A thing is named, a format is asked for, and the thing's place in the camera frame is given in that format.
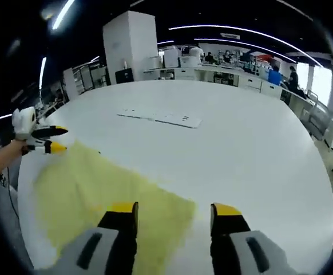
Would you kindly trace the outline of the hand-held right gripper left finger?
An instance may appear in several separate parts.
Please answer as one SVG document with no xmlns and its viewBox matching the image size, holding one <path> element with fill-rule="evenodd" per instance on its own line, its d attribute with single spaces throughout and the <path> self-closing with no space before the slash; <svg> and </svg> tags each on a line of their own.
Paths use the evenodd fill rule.
<svg viewBox="0 0 333 275">
<path fill-rule="evenodd" d="M 137 254 L 138 202 L 111 205 L 95 228 L 72 240 L 55 274 L 132 274 Z"/>
</svg>

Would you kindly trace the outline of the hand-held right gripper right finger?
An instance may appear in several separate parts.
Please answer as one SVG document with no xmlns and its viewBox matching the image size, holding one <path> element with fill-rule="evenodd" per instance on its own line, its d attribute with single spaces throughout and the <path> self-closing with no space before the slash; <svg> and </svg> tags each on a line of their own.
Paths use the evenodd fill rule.
<svg viewBox="0 0 333 275">
<path fill-rule="evenodd" d="M 221 203 L 211 204 L 210 255 L 214 274 L 294 274 L 283 249 Z"/>
</svg>

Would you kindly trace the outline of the person's left hand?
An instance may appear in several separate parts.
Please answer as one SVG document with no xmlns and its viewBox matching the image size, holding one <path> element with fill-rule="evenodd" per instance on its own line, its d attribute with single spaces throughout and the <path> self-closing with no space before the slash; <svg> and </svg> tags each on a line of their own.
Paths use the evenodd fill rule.
<svg viewBox="0 0 333 275">
<path fill-rule="evenodd" d="M 10 148 L 15 157 L 24 156 L 29 152 L 27 142 L 24 140 L 13 140 L 10 143 Z"/>
</svg>

